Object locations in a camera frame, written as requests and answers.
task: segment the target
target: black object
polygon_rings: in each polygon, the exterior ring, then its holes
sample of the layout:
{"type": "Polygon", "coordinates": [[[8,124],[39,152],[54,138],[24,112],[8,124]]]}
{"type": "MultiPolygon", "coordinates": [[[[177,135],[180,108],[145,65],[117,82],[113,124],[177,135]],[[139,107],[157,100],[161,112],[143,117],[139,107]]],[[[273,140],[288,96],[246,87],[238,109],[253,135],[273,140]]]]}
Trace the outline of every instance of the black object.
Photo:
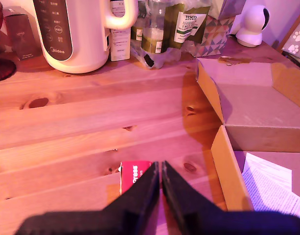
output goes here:
{"type": "MultiPolygon", "coordinates": [[[[222,211],[193,189],[168,162],[162,186],[183,235],[300,235],[300,219],[278,212],[222,211]]],[[[139,235],[160,192],[159,164],[102,211],[49,212],[26,219],[16,235],[139,235]]]]}
{"type": "Polygon", "coordinates": [[[300,235],[300,219],[271,211],[226,212],[193,189],[168,162],[162,185],[183,235],[300,235]]]}
{"type": "Polygon", "coordinates": [[[148,66],[153,67],[154,61],[151,59],[151,57],[150,57],[148,54],[146,54],[146,55],[144,56],[144,59],[145,59],[145,62],[146,62],[146,64],[147,64],[148,66]]]}
{"type": "Polygon", "coordinates": [[[159,163],[155,162],[129,190],[102,211],[33,216],[23,222],[16,235],[139,235],[159,194],[159,163]]]}

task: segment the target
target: cardboard box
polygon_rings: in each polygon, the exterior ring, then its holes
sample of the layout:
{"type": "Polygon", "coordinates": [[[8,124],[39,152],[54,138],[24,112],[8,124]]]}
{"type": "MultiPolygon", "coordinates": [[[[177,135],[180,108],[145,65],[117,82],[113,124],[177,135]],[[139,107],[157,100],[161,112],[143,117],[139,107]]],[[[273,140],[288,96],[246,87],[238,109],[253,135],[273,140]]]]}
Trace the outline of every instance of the cardboard box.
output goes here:
{"type": "MultiPolygon", "coordinates": [[[[211,148],[215,168],[229,211],[252,211],[253,205],[242,178],[246,151],[233,151],[225,126],[211,148]]],[[[292,170],[292,192],[300,196],[300,153],[250,151],[260,158],[292,170]]]]}
{"type": "Polygon", "coordinates": [[[211,0],[208,15],[217,20],[240,15],[246,0],[211,0]]]}
{"type": "MultiPolygon", "coordinates": [[[[112,13],[117,17],[125,15],[123,0],[111,1],[112,13]]],[[[127,60],[130,58],[130,28],[111,29],[111,61],[127,60]]]]}
{"type": "Polygon", "coordinates": [[[198,83],[234,150],[300,152],[300,70],[198,61],[198,83]]]}
{"type": "Polygon", "coordinates": [[[23,11],[20,7],[9,7],[3,10],[7,36],[12,50],[16,52],[20,60],[40,55],[29,18],[22,13],[23,11]]]}
{"type": "Polygon", "coordinates": [[[300,70],[200,58],[197,77],[223,123],[211,152],[228,210],[254,209],[241,175],[246,152],[292,169],[300,196],[300,70]]]}

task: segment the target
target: red packet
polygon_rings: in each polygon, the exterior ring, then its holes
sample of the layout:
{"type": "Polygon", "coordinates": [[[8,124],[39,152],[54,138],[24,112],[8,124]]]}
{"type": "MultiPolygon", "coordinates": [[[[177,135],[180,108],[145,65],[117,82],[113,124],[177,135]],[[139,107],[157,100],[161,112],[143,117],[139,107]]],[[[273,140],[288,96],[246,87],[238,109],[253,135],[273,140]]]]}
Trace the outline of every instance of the red packet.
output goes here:
{"type": "Polygon", "coordinates": [[[150,161],[125,161],[120,164],[120,194],[127,191],[151,166],[150,161]]]}

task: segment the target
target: wood knot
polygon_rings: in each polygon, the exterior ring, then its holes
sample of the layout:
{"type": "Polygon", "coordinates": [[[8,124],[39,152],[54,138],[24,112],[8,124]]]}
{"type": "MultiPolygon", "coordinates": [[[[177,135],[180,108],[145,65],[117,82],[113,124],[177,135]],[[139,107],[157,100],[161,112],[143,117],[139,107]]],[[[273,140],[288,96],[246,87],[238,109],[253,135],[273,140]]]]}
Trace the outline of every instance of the wood knot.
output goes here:
{"type": "Polygon", "coordinates": [[[136,126],[126,126],[123,127],[123,129],[127,130],[127,131],[132,131],[136,126]]]}
{"type": "Polygon", "coordinates": [[[191,106],[187,106],[186,109],[188,111],[187,116],[191,116],[191,115],[195,115],[196,114],[194,108],[192,108],[191,106]]]}
{"type": "Polygon", "coordinates": [[[48,103],[48,98],[39,98],[31,101],[29,104],[29,109],[44,107],[48,103]]]}
{"type": "Polygon", "coordinates": [[[191,172],[191,173],[197,171],[197,168],[190,163],[184,163],[184,168],[186,169],[186,171],[191,172]]]}

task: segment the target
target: wooden table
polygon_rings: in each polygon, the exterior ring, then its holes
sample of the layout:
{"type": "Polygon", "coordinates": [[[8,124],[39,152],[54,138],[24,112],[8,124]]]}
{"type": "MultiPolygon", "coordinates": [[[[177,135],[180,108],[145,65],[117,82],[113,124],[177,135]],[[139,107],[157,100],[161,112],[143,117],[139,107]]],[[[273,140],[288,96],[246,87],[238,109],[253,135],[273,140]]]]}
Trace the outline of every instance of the wooden table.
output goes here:
{"type": "MultiPolygon", "coordinates": [[[[223,55],[294,66],[265,43],[247,48],[234,38],[223,55]]],[[[33,214],[104,208],[119,196],[124,160],[168,160],[226,209],[210,153],[221,122],[190,55],[160,70],[134,58],[81,75],[54,70],[42,56],[17,66],[0,82],[0,234],[33,214]]],[[[180,234],[162,196],[158,208],[156,234],[180,234]]]]}

